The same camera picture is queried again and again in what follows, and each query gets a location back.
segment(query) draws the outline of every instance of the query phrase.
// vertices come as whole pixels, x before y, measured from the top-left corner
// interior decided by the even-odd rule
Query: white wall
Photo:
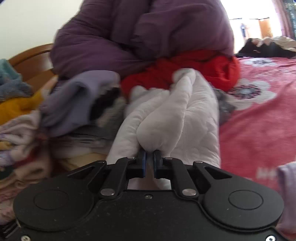
[[[0,4],[0,59],[52,43],[82,0],[4,0]]]

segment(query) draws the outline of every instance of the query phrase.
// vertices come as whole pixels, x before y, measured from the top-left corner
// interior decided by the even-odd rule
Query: red fabric
[[[146,89],[169,89],[173,83],[172,74],[181,68],[200,71],[207,81],[223,91],[230,90],[240,77],[240,66],[236,57],[227,57],[213,50],[194,50],[170,59],[158,59],[144,72],[126,77],[121,82],[121,89],[126,96],[129,96],[136,85]]]

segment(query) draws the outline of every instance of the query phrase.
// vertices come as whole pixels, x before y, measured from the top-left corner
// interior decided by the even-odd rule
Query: white flower print
[[[268,58],[248,58],[241,60],[244,64],[252,65],[254,67],[275,66],[276,63]]]
[[[240,79],[238,83],[227,92],[227,101],[236,106],[237,110],[244,110],[253,103],[262,104],[273,99],[276,93],[269,91],[269,83],[261,80],[250,82]]]

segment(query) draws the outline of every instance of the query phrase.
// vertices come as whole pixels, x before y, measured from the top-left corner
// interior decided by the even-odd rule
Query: white quilt
[[[170,91],[133,88],[128,115],[107,156],[108,164],[135,156],[142,146],[185,164],[202,160],[220,166],[219,108],[212,88],[194,69],[176,71],[173,81]]]

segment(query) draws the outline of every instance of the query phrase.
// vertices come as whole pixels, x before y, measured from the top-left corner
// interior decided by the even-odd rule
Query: yellow clothing
[[[10,150],[12,144],[9,141],[0,141],[0,150]]]
[[[13,98],[2,102],[0,104],[0,125],[37,109],[56,82],[57,78],[53,77],[30,98]]]

